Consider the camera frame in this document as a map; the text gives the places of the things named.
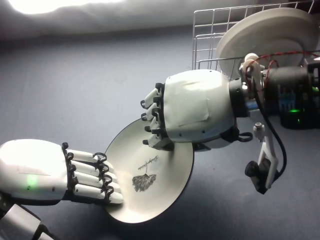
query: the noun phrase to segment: gray wall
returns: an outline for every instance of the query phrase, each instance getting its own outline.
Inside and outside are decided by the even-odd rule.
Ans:
[[[2,44],[0,143],[34,138],[103,152],[139,118],[140,100],[155,83],[190,69],[191,49],[190,27]],[[240,131],[256,121],[239,119]],[[145,224],[117,222],[96,205],[29,209],[61,239],[319,239],[320,131],[286,130],[272,121],[288,165],[266,195],[244,175],[259,156],[254,140],[197,153],[185,192]]]

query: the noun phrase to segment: white robotic hand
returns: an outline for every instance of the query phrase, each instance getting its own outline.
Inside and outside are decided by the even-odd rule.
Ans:
[[[236,140],[252,140],[249,132],[239,134],[237,117],[247,117],[246,86],[240,79],[228,80],[209,70],[182,72],[157,83],[141,106],[141,115],[152,136],[143,144],[171,151],[174,142],[193,143],[196,151],[221,148]]]
[[[35,139],[0,146],[0,192],[15,204],[54,205],[61,200],[121,204],[113,166],[104,153],[88,153]]]

